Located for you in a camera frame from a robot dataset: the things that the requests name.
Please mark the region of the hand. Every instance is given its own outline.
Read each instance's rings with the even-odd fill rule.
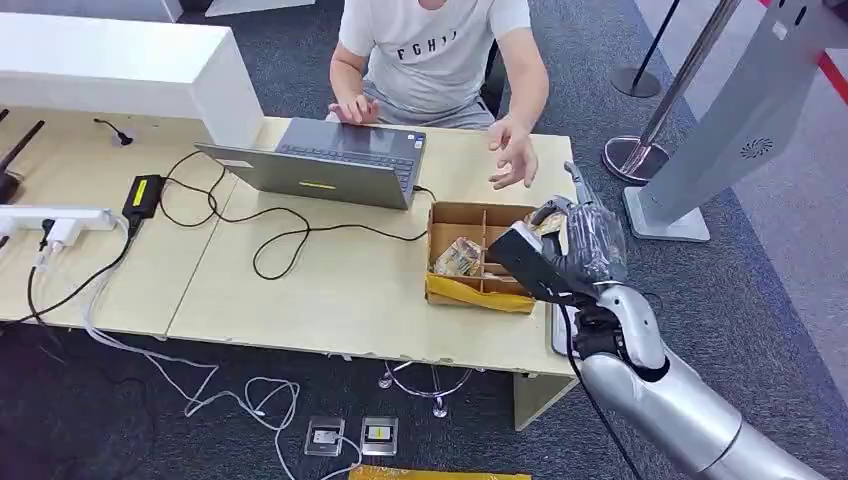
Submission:
[[[498,155],[498,168],[510,169],[489,178],[495,190],[500,190],[524,180],[524,186],[530,188],[539,169],[539,159],[530,142],[530,131],[521,122],[509,115],[489,127],[489,150],[502,150]]]
[[[380,112],[376,100],[369,101],[361,94],[347,102],[331,103],[329,109],[340,121],[354,125],[377,123],[377,114]]]

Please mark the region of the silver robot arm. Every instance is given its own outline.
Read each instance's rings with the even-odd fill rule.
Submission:
[[[621,323],[626,350],[657,352],[659,343],[663,365],[646,368],[633,357],[628,362],[607,352],[588,355],[580,371],[598,402],[624,416],[693,478],[825,480],[745,422],[662,342],[653,311],[639,292],[615,285],[604,290],[598,305],[610,299],[618,300],[611,310]]]
[[[558,197],[529,221],[517,222],[489,249],[535,298],[577,308],[573,348],[578,375],[599,403],[624,416],[689,476],[711,480],[823,480],[742,419],[662,341],[654,312],[623,285],[624,236],[567,165],[578,203]],[[532,226],[563,212],[568,252],[559,234],[535,236]],[[574,361],[569,349],[570,360]]]

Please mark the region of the table leg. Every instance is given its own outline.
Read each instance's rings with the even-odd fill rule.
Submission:
[[[539,375],[536,378],[527,378],[520,373],[513,374],[515,431],[520,432],[527,428],[578,383],[580,381],[577,377]]]

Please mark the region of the white power strip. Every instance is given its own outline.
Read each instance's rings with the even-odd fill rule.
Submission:
[[[11,237],[18,230],[41,230],[47,219],[55,222],[47,241],[64,247],[73,245],[83,230],[115,228],[115,217],[108,208],[0,205],[0,237]]]

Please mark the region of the floor socket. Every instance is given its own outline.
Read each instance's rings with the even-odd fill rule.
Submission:
[[[365,417],[362,419],[362,454],[393,457],[397,454],[398,419]]]
[[[306,432],[303,453],[319,457],[338,457],[342,453],[341,438],[344,435],[344,419],[334,417],[311,417]]]

